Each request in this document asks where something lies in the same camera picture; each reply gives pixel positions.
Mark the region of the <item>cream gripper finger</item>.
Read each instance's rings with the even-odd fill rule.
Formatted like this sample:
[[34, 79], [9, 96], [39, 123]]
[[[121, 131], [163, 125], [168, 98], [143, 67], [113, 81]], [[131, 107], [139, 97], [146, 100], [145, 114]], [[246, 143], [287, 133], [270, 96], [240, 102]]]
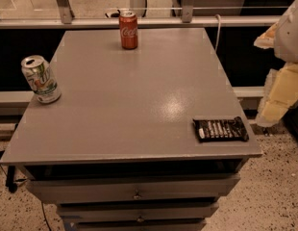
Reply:
[[271, 69], [265, 79], [256, 123], [260, 127], [277, 124], [297, 101], [298, 64], [285, 63], [280, 70]]
[[254, 41], [254, 45], [261, 49], [273, 48], [277, 26], [277, 23], [273, 24], [263, 34], [258, 36]]

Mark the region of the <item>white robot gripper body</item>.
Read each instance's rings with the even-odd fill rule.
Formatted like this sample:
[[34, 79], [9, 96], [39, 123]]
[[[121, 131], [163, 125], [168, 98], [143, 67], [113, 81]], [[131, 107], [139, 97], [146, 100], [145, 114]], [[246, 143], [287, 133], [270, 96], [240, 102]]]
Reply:
[[274, 53], [285, 62], [298, 63], [298, 0], [294, 0], [278, 21]]

